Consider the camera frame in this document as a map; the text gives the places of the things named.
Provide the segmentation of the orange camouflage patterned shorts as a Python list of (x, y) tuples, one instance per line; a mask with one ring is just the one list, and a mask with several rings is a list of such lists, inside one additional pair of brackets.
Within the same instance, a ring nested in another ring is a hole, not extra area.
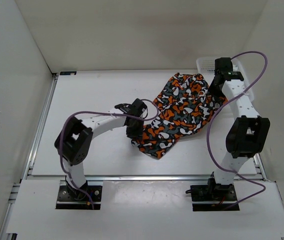
[(152, 158), (162, 158), (182, 137), (197, 134), (227, 102), (214, 96), (201, 74), (176, 73), (153, 100), (159, 115), (144, 125), (131, 144)]

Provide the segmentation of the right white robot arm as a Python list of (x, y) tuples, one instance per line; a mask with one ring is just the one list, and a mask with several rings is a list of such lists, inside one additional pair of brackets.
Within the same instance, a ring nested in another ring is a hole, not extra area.
[(269, 132), (269, 119), (255, 110), (245, 89), (245, 79), (241, 72), (233, 70), (231, 58), (215, 59), (209, 93), (227, 98), (234, 123), (226, 135), (226, 154), (208, 180), (206, 193), (212, 200), (226, 198), (243, 164), (263, 150)]

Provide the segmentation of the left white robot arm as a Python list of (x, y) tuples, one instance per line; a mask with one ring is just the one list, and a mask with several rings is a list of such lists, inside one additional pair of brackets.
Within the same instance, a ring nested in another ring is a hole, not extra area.
[(65, 173), (66, 191), (75, 201), (93, 203), (84, 174), (83, 161), (94, 138), (116, 128), (126, 127), (130, 139), (142, 137), (143, 115), (147, 105), (139, 98), (133, 103), (120, 103), (107, 113), (96, 113), (88, 119), (70, 116), (54, 142), (59, 162)]

